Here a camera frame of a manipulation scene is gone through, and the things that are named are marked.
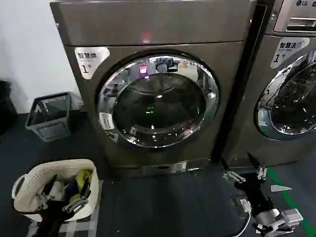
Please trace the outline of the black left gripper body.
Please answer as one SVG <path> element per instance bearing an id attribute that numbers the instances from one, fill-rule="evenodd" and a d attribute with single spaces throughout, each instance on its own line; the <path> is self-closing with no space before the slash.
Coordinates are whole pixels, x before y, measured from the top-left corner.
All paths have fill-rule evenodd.
<path id="1" fill-rule="evenodd" d="M 63 222 L 75 215 L 75 205 L 67 204 L 64 201 L 48 200 L 47 208 L 39 211 L 42 222 L 38 225 L 35 237 L 57 237 Z"/>

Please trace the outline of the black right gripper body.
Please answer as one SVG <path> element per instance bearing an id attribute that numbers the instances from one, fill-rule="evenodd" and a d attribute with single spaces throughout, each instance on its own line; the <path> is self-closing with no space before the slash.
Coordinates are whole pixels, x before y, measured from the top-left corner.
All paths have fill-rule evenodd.
<path id="1" fill-rule="evenodd" d="M 261 191 L 265 181 L 259 180 L 256 173 L 245 173 L 242 174 L 242 177 L 245 178 L 245 181 L 235 182 L 234 186 L 245 192 L 251 204 L 252 213 L 260 214 L 272 210 L 275 207 L 274 203 Z"/>

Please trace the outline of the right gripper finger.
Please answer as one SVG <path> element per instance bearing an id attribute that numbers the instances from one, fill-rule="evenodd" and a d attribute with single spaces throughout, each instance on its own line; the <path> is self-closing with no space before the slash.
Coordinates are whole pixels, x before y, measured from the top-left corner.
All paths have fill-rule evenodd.
<path id="1" fill-rule="evenodd" d="M 243 178 L 239 174 L 235 173 L 234 171 L 231 171 L 223 159 L 221 159 L 221 165 L 223 168 L 223 177 L 225 179 L 233 180 L 234 182 L 237 182 L 237 183 L 244 183 L 245 182 L 245 178 Z"/>
<path id="2" fill-rule="evenodd" d="M 257 169 L 258 180 L 265 181 L 266 176 L 267 176 L 267 171 L 268 171 L 267 167 L 262 166 L 260 162 L 258 161 L 258 159 L 255 156 L 253 156 L 251 153 L 247 153 L 247 155 L 252 165 Z"/>

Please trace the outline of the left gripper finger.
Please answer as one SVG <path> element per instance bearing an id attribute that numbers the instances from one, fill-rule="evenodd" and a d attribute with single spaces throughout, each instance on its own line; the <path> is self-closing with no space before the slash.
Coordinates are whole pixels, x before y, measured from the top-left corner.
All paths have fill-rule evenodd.
<path id="1" fill-rule="evenodd" d="M 50 192 L 54 186 L 54 183 L 57 179 L 57 175 L 54 175 L 49 182 L 45 184 L 42 191 L 36 194 L 36 198 L 39 202 L 39 205 L 47 205 L 46 203 L 51 199 Z"/>
<path id="2" fill-rule="evenodd" d="M 88 203 L 91 194 L 90 184 L 85 182 L 82 187 L 77 182 L 70 182 L 64 189 L 65 206 L 63 211 L 67 213 L 78 213 Z"/>

